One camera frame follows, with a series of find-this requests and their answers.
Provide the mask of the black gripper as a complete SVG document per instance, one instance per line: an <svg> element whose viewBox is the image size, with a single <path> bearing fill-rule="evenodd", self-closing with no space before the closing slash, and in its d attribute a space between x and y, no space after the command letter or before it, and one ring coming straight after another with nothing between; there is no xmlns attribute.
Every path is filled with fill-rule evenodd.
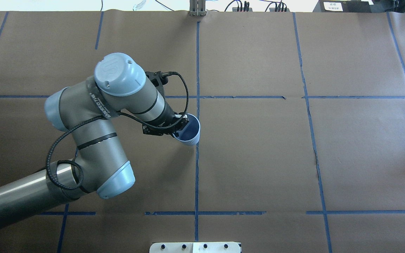
<svg viewBox="0 0 405 253"><path fill-rule="evenodd" d="M159 119L143 124L143 134L150 136L179 136L188 125L188 114L171 112L164 113Z"/></svg>

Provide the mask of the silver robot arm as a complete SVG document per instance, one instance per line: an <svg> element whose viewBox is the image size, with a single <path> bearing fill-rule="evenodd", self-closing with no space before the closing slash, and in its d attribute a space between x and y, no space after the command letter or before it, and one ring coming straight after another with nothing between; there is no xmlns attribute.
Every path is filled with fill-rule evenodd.
<svg viewBox="0 0 405 253"><path fill-rule="evenodd" d="M188 106L175 112L163 94L178 72L146 72L130 56L105 56L85 81L63 88L44 104L47 119L63 134L50 146L45 165L0 187L0 230L96 192L110 199L135 183L113 119L142 124L146 135L176 138L188 124Z"/></svg>

